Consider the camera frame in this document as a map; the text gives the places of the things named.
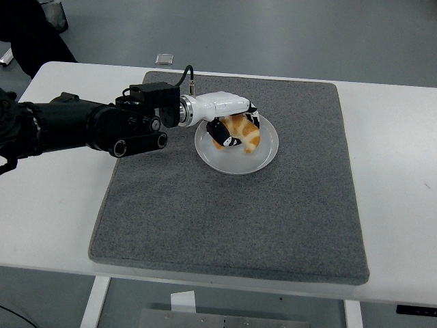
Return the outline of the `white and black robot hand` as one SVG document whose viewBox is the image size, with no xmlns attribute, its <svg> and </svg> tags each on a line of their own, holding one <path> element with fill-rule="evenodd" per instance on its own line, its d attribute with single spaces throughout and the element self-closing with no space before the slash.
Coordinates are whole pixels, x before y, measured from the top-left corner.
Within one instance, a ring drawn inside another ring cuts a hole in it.
<svg viewBox="0 0 437 328">
<path fill-rule="evenodd" d="M 218 149 L 243 144 L 245 152 L 252 153 L 260 143 L 259 112 L 241 96 L 228 92 L 182 96 L 180 111 L 180 126 L 206 121 L 207 133 Z"/>
</svg>

